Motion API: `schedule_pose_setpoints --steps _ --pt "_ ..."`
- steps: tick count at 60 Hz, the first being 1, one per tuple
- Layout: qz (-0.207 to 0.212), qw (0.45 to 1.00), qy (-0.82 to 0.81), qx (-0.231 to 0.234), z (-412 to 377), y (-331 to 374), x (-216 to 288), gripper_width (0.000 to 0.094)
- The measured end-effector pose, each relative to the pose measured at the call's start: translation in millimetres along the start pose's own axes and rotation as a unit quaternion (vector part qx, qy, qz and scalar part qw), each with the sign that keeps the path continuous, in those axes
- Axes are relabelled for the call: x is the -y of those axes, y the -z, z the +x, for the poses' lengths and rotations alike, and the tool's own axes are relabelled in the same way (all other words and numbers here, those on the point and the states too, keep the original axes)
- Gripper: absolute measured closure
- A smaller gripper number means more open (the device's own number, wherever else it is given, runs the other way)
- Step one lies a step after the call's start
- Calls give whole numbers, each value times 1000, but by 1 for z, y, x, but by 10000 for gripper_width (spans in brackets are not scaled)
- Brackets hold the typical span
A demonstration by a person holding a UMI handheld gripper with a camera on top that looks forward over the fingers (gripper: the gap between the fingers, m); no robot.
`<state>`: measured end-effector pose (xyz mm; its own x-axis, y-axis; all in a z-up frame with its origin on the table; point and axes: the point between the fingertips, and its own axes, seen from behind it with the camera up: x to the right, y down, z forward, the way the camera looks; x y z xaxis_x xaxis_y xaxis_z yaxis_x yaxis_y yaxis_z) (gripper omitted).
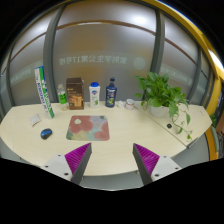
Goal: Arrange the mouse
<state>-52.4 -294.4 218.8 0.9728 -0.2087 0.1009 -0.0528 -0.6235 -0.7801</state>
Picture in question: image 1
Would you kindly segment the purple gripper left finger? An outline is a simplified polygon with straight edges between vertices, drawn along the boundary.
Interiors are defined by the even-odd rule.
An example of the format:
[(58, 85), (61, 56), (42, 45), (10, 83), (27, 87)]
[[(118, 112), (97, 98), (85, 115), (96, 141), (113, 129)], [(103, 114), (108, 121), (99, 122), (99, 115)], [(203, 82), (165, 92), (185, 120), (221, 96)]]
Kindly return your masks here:
[(42, 169), (79, 185), (92, 154), (91, 144), (82, 145), (66, 155), (58, 154), (42, 166)]

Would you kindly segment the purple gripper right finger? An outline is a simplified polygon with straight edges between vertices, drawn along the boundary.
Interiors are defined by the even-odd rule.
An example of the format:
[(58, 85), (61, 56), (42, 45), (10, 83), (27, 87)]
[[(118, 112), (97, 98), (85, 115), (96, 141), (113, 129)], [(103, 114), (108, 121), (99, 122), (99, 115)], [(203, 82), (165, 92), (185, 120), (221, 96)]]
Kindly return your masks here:
[(147, 148), (134, 143), (133, 156), (143, 185), (181, 170), (181, 167), (168, 156), (159, 156)]

